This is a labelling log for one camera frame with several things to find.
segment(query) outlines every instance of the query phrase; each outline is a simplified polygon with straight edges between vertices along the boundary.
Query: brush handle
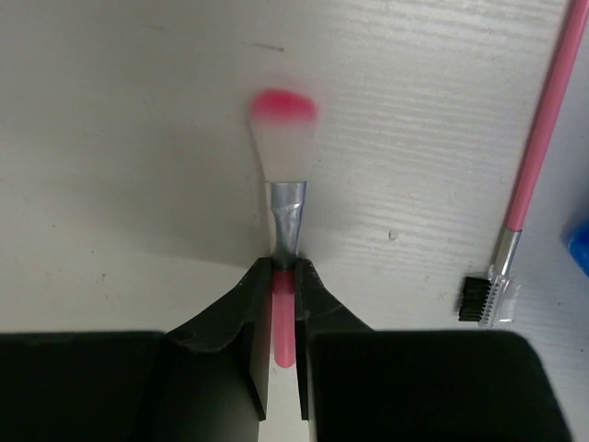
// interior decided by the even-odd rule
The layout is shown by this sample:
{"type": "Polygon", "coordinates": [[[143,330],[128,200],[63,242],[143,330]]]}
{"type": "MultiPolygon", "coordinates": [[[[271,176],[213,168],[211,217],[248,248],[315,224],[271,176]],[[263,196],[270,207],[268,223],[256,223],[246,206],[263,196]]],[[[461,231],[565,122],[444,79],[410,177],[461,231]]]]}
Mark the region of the brush handle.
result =
{"type": "Polygon", "coordinates": [[[274,360],[288,368],[295,363],[295,272],[276,270],[272,278],[274,360]]]}
{"type": "Polygon", "coordinates": [[[560,106],[571,78],[572,67],[581,45],[588,12],[589,0],[576,0],[570,11],[568,24],[562,35],[548,84],[540,101],[507,218],[507,227],[512,231],[520,231],[524,226],[527,209],[532,201],[537,178],[549,148],[560,106]]]}

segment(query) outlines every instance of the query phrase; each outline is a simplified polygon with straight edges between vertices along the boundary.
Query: black holder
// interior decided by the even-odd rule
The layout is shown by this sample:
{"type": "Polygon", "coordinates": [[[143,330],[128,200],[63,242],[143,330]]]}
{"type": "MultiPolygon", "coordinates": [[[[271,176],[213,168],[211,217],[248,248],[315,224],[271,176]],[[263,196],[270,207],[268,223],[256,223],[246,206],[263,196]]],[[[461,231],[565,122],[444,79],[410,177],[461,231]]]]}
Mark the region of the black holder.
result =
{"type": "MultiPolygon", "coordinates": [[[[161,332],[0,335],[0,440],[253,442],[266,417],[271,260],[161,332]]],[[[372,331],[295,268],[302,418],[319,442],[570,441],[514,333],[372,331]]]]}

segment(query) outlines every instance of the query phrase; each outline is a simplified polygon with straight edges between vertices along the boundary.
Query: metal ferrule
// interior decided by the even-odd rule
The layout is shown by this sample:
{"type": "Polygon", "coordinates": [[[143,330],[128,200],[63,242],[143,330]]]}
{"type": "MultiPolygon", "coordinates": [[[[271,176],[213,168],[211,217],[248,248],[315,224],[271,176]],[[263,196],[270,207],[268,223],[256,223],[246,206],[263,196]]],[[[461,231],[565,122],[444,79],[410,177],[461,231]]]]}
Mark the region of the metal ferrule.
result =
{"type": "Polygon", "coordinates": [[[266,183],[271,256],[281,270],[295,265],[305,194],[306,182],[266,183]]]}
{"type": "Polygon", "coordinates": [[[495,275],[507,276],[509,274],[509,269],[514,262],[515,249],[517,249],[517,243],[521,235],[521,231],[514,232],[507,227],[503,228],[501,241],[492,266],[495,275]]]}
{"type": "Polygon", "coordinates": [[[519,285],[509,278],[509,270],[515,256],[515,249],[522,232],[514,232],[504,227],[495,253],[495,261],[489,269],[491,288],[483,310],[481,327],[492,327],[499,322],[512,322],[519,296],[519,285]]]}

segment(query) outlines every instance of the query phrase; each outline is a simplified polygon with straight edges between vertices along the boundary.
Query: white bristles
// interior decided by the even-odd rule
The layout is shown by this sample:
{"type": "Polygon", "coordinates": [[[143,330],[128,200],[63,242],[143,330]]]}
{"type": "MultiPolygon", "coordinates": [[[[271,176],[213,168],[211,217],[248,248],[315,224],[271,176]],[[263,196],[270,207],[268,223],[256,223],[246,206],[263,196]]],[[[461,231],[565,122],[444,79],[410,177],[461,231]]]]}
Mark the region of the white bristles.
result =
{"type": "Polygon", "coordinates": [[[267,182],[307,181],[315,125],[253,118],[251,129],[267,182]]]}

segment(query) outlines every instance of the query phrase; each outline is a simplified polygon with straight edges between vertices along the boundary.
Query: white wood grain surface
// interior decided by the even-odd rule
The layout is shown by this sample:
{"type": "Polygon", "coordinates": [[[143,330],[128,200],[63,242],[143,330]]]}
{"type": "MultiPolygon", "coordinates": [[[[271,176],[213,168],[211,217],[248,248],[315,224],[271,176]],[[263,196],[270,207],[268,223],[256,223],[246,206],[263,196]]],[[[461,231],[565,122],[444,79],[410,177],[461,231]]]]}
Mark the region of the white wood grain surface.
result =
{"type": "MultiPolygon", "coordinates": [[[[304,251],[377,328],[447,328],[484,271],[565,0],[3,0],[0,330],[169,330],[264,253],[244,103],[322,107],[304,251]]],[[[516,329],[589,438],[589,42],[524,234],[516,329]]],[[[272,370],[262,440],[305,440],[272,370]]]]}

